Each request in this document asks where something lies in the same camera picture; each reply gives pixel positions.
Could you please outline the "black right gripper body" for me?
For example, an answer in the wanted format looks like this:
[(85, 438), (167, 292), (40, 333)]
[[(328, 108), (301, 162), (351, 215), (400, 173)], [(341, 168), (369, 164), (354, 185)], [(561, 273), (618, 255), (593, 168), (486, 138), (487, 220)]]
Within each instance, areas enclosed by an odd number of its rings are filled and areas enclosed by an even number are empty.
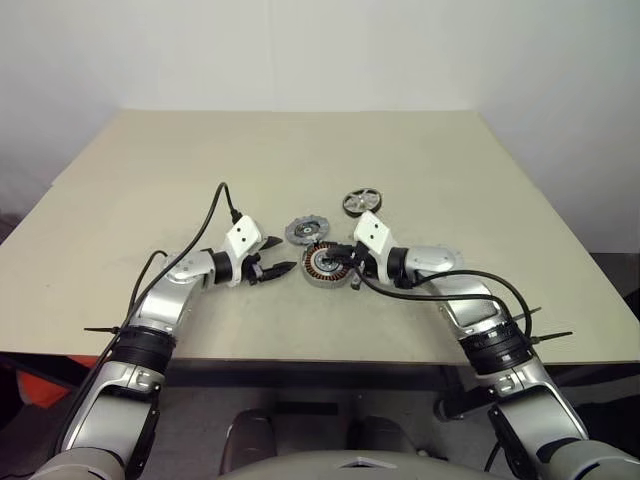
[(354, 246), (351, 263), (358, 276), (368, 279), (375, 278), (375, 259), (366, 245), (356, 244)]

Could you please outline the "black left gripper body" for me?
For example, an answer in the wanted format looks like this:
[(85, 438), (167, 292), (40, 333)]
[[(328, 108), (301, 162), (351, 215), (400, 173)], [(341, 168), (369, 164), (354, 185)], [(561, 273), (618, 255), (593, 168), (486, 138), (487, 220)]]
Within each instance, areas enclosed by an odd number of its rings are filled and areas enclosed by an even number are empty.
[(242, 280), (250, 285), (256, 285), (261, 281), (263, 270), (260, 266), (261, 255), (259, 253), (248, 255), (242, 263)]

